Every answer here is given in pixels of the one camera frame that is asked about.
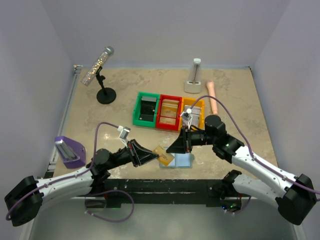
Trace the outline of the teal leather card holder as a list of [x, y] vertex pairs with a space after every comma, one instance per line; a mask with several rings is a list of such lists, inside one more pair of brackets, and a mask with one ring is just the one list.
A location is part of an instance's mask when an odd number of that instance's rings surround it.
[[168, 164], [168, 166], [165, 166], [164, 164], [160, 163], [160, 168], [165, 169], [188, 169], [192, 168], [193, 166], [193, 160], [195, 159], [195, 156], [192, 153], [175, 153], [172, 155], [174, 156], [173, 160]]

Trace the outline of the gold credit card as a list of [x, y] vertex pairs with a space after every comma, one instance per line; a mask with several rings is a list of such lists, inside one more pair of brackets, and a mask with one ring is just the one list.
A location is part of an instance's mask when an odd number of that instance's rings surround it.
[[160, 124], [166, 124], [166, 125], [175, 125], [176, 124], [176, 119], [171, 118], [171, 117], [163, 117], [161, 116], [159, 118], [159, 123]]
[[157, 160], [165, 167], [167, 167], [175, 158], [171, 153], [167, 153], [160, 145], [158, 145], [152, 152], [158, 154]]

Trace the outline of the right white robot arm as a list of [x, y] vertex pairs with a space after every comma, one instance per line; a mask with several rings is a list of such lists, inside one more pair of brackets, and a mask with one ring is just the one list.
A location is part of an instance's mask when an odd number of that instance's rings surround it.
[[305, 174], [296, 176], [264, 160], [248, 144], [227, 133], [226, 125], [217, 115], [204, 120], [204, 129], [182, 128], [178, 138], [166, 149], [170, 154], [190, 153], [194, 146], [210, 145], [215, 155], [238, 166], [256, 178], [238, 174], [223, 183], [228, 196], [245, 194], [277, 208], [291, 224], [299, 226], [317, 203], [312, 180]]

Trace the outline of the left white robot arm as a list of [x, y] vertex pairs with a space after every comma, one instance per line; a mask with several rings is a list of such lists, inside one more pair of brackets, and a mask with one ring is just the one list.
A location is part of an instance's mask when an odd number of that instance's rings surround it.
[[5, 219], [18, 227], [33, 220], [40, 209], [77, 196], [98, 196], [110, 170], [129, 163], [139, 167], [158, 156], [133, 139], [114, 153], [104, 148], [97, 150], [87, 166], [71, 173], [44, 179], [27, 176], [5, 196]]

